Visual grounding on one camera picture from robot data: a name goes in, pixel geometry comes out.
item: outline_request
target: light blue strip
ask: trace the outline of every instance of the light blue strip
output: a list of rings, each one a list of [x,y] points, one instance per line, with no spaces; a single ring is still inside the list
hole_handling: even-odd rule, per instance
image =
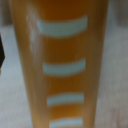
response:
[[[63,93],[49,96],[47,98],[47,106],[59,106],[64,104],[80,104],[84,103],[84,93]]]
[[[82,127],[83,119],[80,118],[65,118],[50,121],[49,128],[62,128],[62,127]]]
[[[49,76],[67,77],[78,74],[85,69],[86,59],[63,64],[43,63],[43,73]]]
[[[53,38],[67,38],[85,31],[88,27],[88,17],[85,15],[79,19],[60,22],[38,20],[37,25],[39,33],[42,35]]]

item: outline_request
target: white stripe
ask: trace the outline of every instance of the white stripe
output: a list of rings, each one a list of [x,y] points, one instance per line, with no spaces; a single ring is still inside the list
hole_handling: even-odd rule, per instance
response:
[[[61,128],[61,127],[82,127],[83,119],[80,118],[65,118],[50,121],[49,128]]]
[[[48,107],[78,103],[84,103],[84,93],[63,93],[47,98]]]
[[[88,17],[69,21],[47,22],[38,20],[38,29],[42,35],[53,38],[66,38],[79,34],[87,29]]]
[[[49,76],[66,77],[78,74],[86,69],[86,60],[63,64],[43,63],[43,72]]]

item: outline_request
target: amber liquid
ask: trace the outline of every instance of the amber liquid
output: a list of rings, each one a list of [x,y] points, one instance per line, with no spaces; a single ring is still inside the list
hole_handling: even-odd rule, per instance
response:
[[[49,128],[51,120],[82,117],[83,128],[95,119],[108,0],[10,0],[23,75],[34,128]],[[88,16],[88,28],[69,38],[40,35],[38,19],[67,21]],[[43,73],[43,62],[67,63],[86,58],[86,70],[68,77]],[[50,95],[84,92],[84,104],[48,107]]]

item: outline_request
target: orange bottle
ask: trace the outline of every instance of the orange bottle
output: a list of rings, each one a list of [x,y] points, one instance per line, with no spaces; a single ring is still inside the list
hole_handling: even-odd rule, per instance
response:
[[[92,128],[108,0],[10,0],[34,128]]]

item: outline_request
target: bottle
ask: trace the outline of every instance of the bottle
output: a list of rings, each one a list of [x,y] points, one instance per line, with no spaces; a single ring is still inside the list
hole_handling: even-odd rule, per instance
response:
[[[10,0],[34,128],[94,126],[108,0]]]

